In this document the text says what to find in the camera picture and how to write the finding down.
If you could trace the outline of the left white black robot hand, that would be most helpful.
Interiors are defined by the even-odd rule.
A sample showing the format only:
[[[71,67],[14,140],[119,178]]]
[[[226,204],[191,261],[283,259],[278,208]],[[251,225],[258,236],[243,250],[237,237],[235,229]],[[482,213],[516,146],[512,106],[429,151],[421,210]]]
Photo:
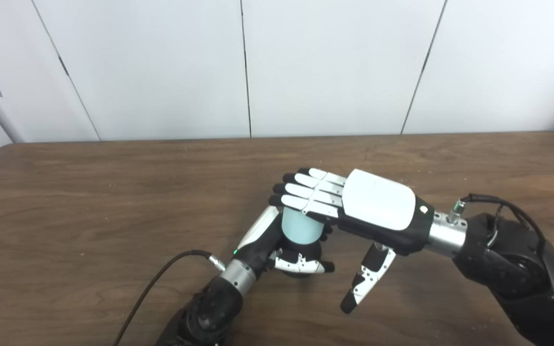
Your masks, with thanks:
[[[249,267],[257,279],[270,270],[293,278],[332,273],[336,266],[322,259],[321,247],[331,233],[330,225],[301,211],[268,206],[234,250],[233,259]]]

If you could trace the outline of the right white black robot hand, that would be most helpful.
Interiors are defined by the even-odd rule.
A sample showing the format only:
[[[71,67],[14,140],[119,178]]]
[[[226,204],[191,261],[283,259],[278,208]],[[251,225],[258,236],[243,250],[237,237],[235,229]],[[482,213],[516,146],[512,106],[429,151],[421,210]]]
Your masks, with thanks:
[[[352,313],[379,282],[397,255],[422,251],[428,243],[435,210],[408,186],[353,170],[347,177],[306,167],[287,173],[273,186],[271,206],[372,240],[341,311]]]

